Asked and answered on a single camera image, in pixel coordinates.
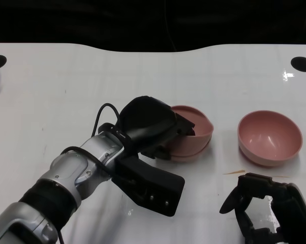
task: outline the white table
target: white table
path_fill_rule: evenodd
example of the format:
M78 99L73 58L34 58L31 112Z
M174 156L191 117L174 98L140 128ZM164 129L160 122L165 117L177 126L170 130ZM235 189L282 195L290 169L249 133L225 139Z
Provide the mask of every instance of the white table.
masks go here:
M233 212L219 214L245 170L296 183L306 200L306 73L292 68L306 45L220 45L181 53L121 53L74 44L0 44L0 213L18 201L68 146L90 137L98 109L119 111L153 96L203 111L215 126L211 146L192 163L146 162L186 180L176 215L138 207L112 182L82 202L62 230L67 244L242 244ZM237 125L247 113L280 112L300 127L299 158L280 168L247 162ZM100 123L115 122L107 109ZM248 209L256 228L274 230L269 199Z

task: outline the bowl rim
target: bowl rim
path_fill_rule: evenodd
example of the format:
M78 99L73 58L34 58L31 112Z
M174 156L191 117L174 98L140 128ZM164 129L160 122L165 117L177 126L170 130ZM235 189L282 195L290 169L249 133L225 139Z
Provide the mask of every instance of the bowl rim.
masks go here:
M301 138L301 145L300 145L299 149L298 149L293 155L291 155L291 156L289 156L289 157L286 157L286 158L282 158L282 159L271 159L271 158L267 158L267 157L264 157L264 156L255 154L254 152L252 152L252 151L246 146L246 144L243 142L243 140L241 139L240 134L239 134L239 129L240 129L241 122L242 122L246 117L248 117L249 115L251 115L251 114L253 114L253 113L259 113L259 112L268 112L268 113L278 114L278 115L283 116L284 118L288 119L289 121L291 121L291 122L294 124L294 126L297 128L297 130L298 130L298 132L299 132L299 135L300 135L300 138ZM256 111L253 111L253 112L250 112L250 113L246 114L246 115L240 120L240 122L239 122L239 124L238 124L237 134L238 134L238 139L239 139L240 143L241 143L249 152L251 152L253 155L255 155L255 156L257 156L257 157L259 157L259 158L261 158L261 159L271 160L271 161L274 161L274 162L281 162L281 161L286 161L286 160L290 160L290 159L294 158L294 157L300 152L300 150L301 150L301 148L302 148L302 145L303 145L303 136L302 136L302 132L301 132L299 126L297 126L297 124L296 124L293 120L291 120L289 117L287 117L287 116L285 116L285 115L283 115L283 114L281 114L281 113L278 113L278 112L275 112L275 111L271 111L271 110L256 110Z
M209 131L208 133L205 133L205 134L199 135L199 136L185 136L185 137L187 137L187 138L192 138L192 137L196 137L196 138L199 138L199 137L206 137L206 136L209 136L209 135L211 135L211 134L213 133L213 131L214 131L214 126L213 126L213 124L211 123L211 121L207 118L207 116L206 116L202 111L200 111L200 110L197 109L197 108L194 108L194 107L191 107L191 106L187 106L187 105L175 105L175 106L171 106L171 110L172 110L172 108L176 108L176 107L191 108L191 109L193 109L193 110L199 112L200 114L202 114L202 115L207 119L207 121L209 122L209 124L212 126L211 131Z

